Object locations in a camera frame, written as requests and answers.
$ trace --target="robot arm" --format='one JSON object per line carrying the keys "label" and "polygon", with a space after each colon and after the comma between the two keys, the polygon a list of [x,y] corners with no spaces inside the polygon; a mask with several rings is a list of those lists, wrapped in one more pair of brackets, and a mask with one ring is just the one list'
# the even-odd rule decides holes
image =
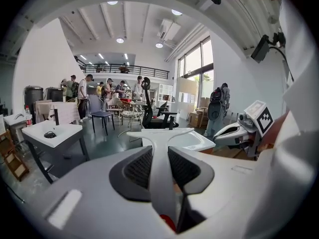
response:
{"label": "robot arm", "polygon": [[266,103],[255,101],[239,115],[236,123],[217,132],[213,141],[219,145],[237,145],[243,148],[249,157],[253,157],[258,155],[257,147],[273,124],[274,120]]}

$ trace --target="railing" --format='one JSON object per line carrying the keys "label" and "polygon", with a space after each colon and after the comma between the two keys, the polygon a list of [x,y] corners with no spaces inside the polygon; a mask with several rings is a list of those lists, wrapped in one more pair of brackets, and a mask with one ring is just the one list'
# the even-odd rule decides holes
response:
{"label": "railing", "polygon": [[[93,64],[85,65],[84,73],[121,73],[120,67],[125,67],[121,64]],[[145,66],[126,66],[128,69],[127,74],[136,74],[142,76],[153,76],[162,79],[168,79],[169,71],[155,69]]]}

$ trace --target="white sink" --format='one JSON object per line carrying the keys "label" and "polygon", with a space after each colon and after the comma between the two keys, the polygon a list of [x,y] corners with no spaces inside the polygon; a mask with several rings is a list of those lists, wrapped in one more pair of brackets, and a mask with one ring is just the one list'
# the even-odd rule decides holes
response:
{"label": "white sink", "polygon": [[[81,125],[62,124],[55,125],[54,121],[45,120],[41,123],[26,127],[22,132],[36,141],[39,141],[51,148],[55,148],[60,143],[81,131]],[[55,138],[45,138],[44,134],[52,131],[56,134]]]}
{"label": "white sink", "polygon": [[[142,129],[142,132],[159,131],[159,129]],[[143,146],[152,145],[151,141],[142,138]],[[192,131],[187,134],[178,135],[168,141],[167,146],[183,147],[185,149],[202,151],[216,146],[216,144],[199,133]]]}
{"label": "white sink", "polygon": [[17,115],[18,114],[12,114],[10,116],[4,117],[3,119],[9,126],[13,126],[15,124],[25,122],[25,116],[19,116],[17,119],[14,119]]}

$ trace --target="backpack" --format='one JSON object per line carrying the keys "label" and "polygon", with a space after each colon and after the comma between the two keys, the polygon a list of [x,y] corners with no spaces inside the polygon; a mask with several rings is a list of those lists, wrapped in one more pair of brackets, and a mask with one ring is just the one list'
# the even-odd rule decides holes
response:
{"label": "backpack", "polygon": [[73,82],[71,90],[72,90],[72,98],[78,97],[79,83]]}
{"label": "backpack", "polygon": [[215,89],[211,95],[210,95],[210,102],[215,103],[215,102],[223,102],[225,99],[225,93],[223,90],[223,87],[218,87]]}

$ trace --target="jeans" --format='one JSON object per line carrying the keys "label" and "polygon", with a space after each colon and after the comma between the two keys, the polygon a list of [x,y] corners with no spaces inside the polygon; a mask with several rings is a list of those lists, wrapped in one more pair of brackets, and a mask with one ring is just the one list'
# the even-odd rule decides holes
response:
{"label": "jeans", "polygon": [[80,119],[82,120],[86,114],[86,99],[80,99],[78,111],[79,111]]}
{"label": "jeans", "polygon": [[219,118],[216,120],[208,120],[205,136],[214,136],[218,131],[220,131],[224,127],[224,114],[225,107],[222,106],[222,111],[220,113]]}

